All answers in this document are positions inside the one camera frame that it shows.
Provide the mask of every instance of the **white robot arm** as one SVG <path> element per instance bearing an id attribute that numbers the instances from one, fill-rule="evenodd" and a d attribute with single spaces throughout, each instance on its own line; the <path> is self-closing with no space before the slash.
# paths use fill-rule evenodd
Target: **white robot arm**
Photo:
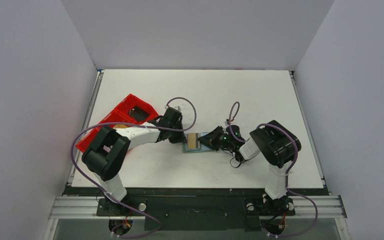
<path id="1" fill-rule="evenodd" d="M 127 195 L 119 171 L 128 150 L 166 139 L 173 144 L 185 140 L 185 135 L 181 131 L 148 128 L 183 129 L 182 113 L 172 107 L 166 110 L 164 116 L 159 116 L 141 126 L 143 127 L 117 129 L 109 126 L 102 127 L 81 158 L 87 168 L 98 178 L 100 185 L 106 190 L 105 194 L 110 194 L 118 201 Z"/>
<path id="2" fill-rule="evenodd" d="M 269 124 L 287 132 L 294 139 L 298 150 L 301 150 L 301 143 L 296 136 L 275 120 Z M 286 171 L 294 158 L 293 144 L 285 135 L 271 127 L 257 128 L 249 134 L 251 137 L 239 148 L 239 152 L 245 161 L 260 153 L 264 155 L 270 163 L 268 183 L 264 190 L 272 200 L 280 199 L 287 194 Z"/>

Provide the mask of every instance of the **purple cable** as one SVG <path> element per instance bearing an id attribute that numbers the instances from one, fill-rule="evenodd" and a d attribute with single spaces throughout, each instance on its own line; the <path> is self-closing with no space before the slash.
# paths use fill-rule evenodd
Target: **purple cable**
<path id="1" fill-rule="evenodd" d="M 184 98 L 184 97 L 181 97 L 181 96 L 178 96 L 178 97 L 174 97 L 172 99 L 170 99 L 168 102 L 167 102 L 167 106 L 169 105 L 169 103 L 171 103 L 173 100 L 176 100 L 176 99 L 182 99 L 182 100 L 185 100 L 186 102 L 188 102 L 191 106 L 192 106 L 192 109 L 193 109 L 193 113 L 195 115 L 195 118 L 193 119 L 193 122 L 192 122 L 192 125 L 190 125 L 188 128 L 185 128 L 185 129 L 173 129 L 173 128 L 168 128 L 168 127 L 158 127 L 158 126 L 143 126 L 143 125 L 138 125 L 138 124 L 133 124 L 133 123 L 130 123 L 130 122 L 105 122 L 105 123 L 100 123 L 100 124 L 96 124 L 96 125 L 93 125 L 93 126 L 90 126 L 90 127 L 87 127 L 86 129 L 82 130 L 76 137 L 75 139 L 72 141 L 71 143 L 71 147 L 70 147 L 70 158 L 71 158 L 71 162 L 73 163 L 75 169 L 77 169 L 77 171 L 79 173 L 81 173 L 87 180 L 91 181 L 94 185 L 96 185 L 100 190 L 102 190 L 103 193 L 106 193 L 107 191 L 99 184 L 97 183 L 96 181 L 94 181 L 91 177 L 89 177 L 84 171 L 82 171 L 79 167 L 79 165 L 77 165 L 76 163 L 76 160 L 75 160 L 75 157 L 74 157 L 74 148 L 75 148 L 75 145 L 76 145 L 76 142 L 77 140 L 80 138 L 80 136 L 82 136 L 84 133 L 86 133 L 87 131 L 91 130 L 91 129 L 94 129 L 94 128 L 97 128 L 97 127 L 102 127 L 102 126 L 107 126 L 107 125 L 127 125 L 127 126 L 131 126 L 131 127 L 138 127 L 138 128 L 148 128 L 148 129 L 160 129 L 160 130 L 168 130 L 168 131 L 173 131 L 173 132 L 184 132 L 184 131 L 187 131 L 189 129 L 191 129 L 194 125 L 195 125 L 195 122 L 197 121 L 197 110 L 195 109 L 195 106 L 192 104 L 191 101 L 189 101 L 188 99 Z M 157 222 L 160 226 L 151 230 L 151 231 L 147 231 L 147 232 L 144 232 L 144 233 L 141 233 L 141 234 L 138 234 L 138 235 L 134 235 L 134 236 L 120 236 L 122 239 L 135 239 L 135 238 L 141 238 L 141 237 L 144 237 L 144 236 L 147 236 L 151 233 L 154 233 L 158 230 L 160 230 L 162 227 L 163 227 L 163 223 L 156 219 L 155 217 L 149 215 L 148 213 L 146 212 L 142 212 L 136 208 L 133 208 L 125 203 L 122 203 L 121 201 L 115 199 L 113 196 L 111 196 L 110 194 L 106 194 L 106 196 L 113 200 L 114 202 L 120 204 L 121 206 L 129 209 L 129 210 L 132 210 L 133 212 L 136 212 L 136 213 L 139 213 L 139 214 L 142 214 L 144 215 L 145 217 L 148 217 L 152 220 L 154 220 L 155 222 Z M 117 228 L 119 228 L 121 225 L 117 225 L 115 226 L 111 231 L 114 232 Z"/>
<path id="2" fill-rule="evenodd" d="M 237 104 L 237 109 L 236 109 L 236 113 L 234 114 L 233 116 L 233 119 L 235 119 L 236 115 L 238 114 L 239 112 L 239 107 L 241 106 L 241 104 L 238 102 L 238 101 L 235 101 L 232 105 L 232 108 L 230 109 L 230 113 L 229 113 L 229 119 L 227 120 L 227 123 L 229 124 L 229 129 L 230 129 L 230 132 L 232 134 L 232 136 L 234 137 L 234 139 L 236 139 L 236 141 L 239 141 L 241 143 L 245 143 L 246 141 L 245 140 L 242 140 L 242 139 L 239 139 L 235 136 L 235 134 L 233 133 L 233 130 L 232 130 L 232 124 L 231 124 L 231 121 L 232 121 L 232 113 L 233 113 L 233 109 L 235 108 L 235 105 Z"/>
<path id="3" fill-rule="evenodd" d="M 266 232 L 268 232 L 268 234 L 272 237 L 278 237 L 278 238 L 288 238 L 288 237 L 295 237 L 295 236 L 298 236 L 298 235 L 301 235 L 301 234 L 304 234 L 306 232 L 308 232 L 312 227 L 314 227 L 314 225 L 316 224 L 317 222 L 317 218 L 319 217 L 319 211 L 317 209 L 317 206 L 316 206 L 316 203 L 311 199 L 309 198 L 308 196 L 305 196 L 305 195 L 302 195 L 302 194 L 299 194 L 299 193 L 296 193 L 296 192 L 293 192 L 292 190 L 290 190 L 288 188 L 288 173 L 289 171 L 292 169 L 292 167 L 295 165 L 295 163 L 297 162 L 297 158 L 298 158 L 298 146 L 297 146 L 297 143 L 295 142 L 295 140 L 285 131 L 283 130 L 282 128 L 278 127 L 278 126 L 275 126 L 275 125 L 272 125 L 272 124 L 269 124 L 269 123 L 262 123 L 260 125 L 257 126 L 257 129 L 260 128 L 261 126 L 265 126 L 265 127 L 270 127 L 270 128 L 274 128 L 276 130 L 278 130 L 279 132 L 281 132 L 283 135 L 285 135 L 289 141 L 292 143 L 293 145 L 293 148 L 295 150 L 295 154 L 293 155 L 293 160 L 292 160 L 292 163 L 290 164 L 290 166 L 286 169 L 286 181 L 285 181 L 285 187 L 286 187 L 286 190 L 292 194 L 292 195 L 295 195 L 295 196 L 298 196 L 298 197 L 302 197 L 302 198 L 305 198 L 307 199 L 308 201 L 310 201 L 313 206 L 314 206 L 314 209 L 315 209 L 315 217 L 314 217 L 314 220 L 313 222 L 310 224 L 310 226 L 308 226 L 306 229 L 302 230 L 302 231 L 299 231 L 299 232 L 296 232 L 296 233 L 291 233 L 291 234 L 286 234 L 286 235 L 275 235 L 275 234 L 272 234 L 270 233 L 269 231 L 267 231 L 264 226 L 262 227 Z"/>

